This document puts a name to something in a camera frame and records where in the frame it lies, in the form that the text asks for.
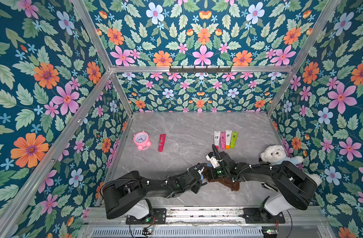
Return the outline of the brown cloth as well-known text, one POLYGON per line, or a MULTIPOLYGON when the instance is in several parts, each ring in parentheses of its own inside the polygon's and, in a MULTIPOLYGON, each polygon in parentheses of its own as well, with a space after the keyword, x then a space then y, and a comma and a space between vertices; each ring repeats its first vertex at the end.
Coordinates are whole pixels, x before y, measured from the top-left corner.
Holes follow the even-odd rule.
POLYGON ((240 182, 233 182, 232 180, 222 177, 220 170, 216 170, 213 167, 206 167, 202 172, 203 177, 207 180, 207 182, 219 182, 222 185, 231 189, 231 191, 239 191, 240 182))

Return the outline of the white toothpaste tube red cap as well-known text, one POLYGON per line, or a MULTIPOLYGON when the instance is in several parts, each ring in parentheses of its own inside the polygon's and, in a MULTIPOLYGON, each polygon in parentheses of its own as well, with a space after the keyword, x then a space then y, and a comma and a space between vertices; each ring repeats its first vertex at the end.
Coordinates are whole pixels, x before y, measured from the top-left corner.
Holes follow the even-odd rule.
POLYGON ((217 149, 219 149, 220 139, 221 139, 221 132, 214 131, 214 145, 217 149))

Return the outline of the magenta toothpaste tube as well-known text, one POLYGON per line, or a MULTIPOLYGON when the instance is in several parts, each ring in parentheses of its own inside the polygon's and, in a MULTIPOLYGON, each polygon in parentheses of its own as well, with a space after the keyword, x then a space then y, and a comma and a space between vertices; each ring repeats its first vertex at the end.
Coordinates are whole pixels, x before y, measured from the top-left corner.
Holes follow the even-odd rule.
POLYGON ((159 138, 159 146, 158 146, 158 151, 159 152, 163 152, 164 149, 164 145, 165 145, 165 140, 166 140, 166 134, 161 134, 160 138, 159 138))

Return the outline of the pink toothpaste tube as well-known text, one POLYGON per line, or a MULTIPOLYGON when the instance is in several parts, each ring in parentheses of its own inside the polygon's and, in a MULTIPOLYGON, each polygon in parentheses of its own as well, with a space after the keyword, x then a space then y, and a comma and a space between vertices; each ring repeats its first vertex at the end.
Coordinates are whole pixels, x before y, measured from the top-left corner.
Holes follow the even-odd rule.
POLYGON ((221 149, 226 148, 226 133, 225 132, 220 133, 220 148, 221 149))

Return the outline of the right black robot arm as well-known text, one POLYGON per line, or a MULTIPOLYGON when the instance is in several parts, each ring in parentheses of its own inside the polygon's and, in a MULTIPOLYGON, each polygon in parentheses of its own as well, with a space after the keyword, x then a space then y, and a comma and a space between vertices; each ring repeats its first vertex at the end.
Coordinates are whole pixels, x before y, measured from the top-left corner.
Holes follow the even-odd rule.
POLYGON ((244 208, 243 218, 248 223, 284 223, 283 211, 291 208, 306 210, 317 187, 322 183, 319 175, 307 174, 296 164, 298 158, 287 158, 277 163, 260 161, 258 164, 236 163, 224 151, 210 152, 209 165, 203 175, 208 182, 219 182, 238 191, 242 182, 258 181, 264 188, 277 193, 267 197, 258 208, 244 208))

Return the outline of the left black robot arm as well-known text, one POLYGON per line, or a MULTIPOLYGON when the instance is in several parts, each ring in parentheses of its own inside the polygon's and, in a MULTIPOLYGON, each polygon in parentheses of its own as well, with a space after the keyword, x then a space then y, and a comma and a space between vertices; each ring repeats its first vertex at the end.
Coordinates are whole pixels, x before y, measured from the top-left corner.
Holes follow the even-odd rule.
POLYGON ((101 195, 107 219, 115 219, 143 199, 176 198, 188 191, 197 194, 201 186, 203 186, 202 174, 196 169, 164 180, 148 179, 142 177, 138 171, 132 171, 106 183, 101 189, 101 195))

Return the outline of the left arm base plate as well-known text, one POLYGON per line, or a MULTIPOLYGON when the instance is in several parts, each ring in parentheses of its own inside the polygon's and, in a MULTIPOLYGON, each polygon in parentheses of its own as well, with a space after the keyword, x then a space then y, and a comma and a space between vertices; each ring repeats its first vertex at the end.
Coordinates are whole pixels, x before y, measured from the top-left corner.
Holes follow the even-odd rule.
POLYGON ((126 224, 129 225, 164 225, 166 223, 167 209, 165 208, 153 208, 153 210, 142 219, 136 219, 135 217, 126 217, 126 224))

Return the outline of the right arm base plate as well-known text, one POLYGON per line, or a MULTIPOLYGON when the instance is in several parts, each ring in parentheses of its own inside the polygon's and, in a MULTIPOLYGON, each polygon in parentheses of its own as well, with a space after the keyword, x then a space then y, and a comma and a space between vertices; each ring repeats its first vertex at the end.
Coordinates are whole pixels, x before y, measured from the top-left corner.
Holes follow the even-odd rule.
POLYGON ((285 224, 283 213, 272 215, 264 208, 243 208, 243 216, 249 224, 285 224))

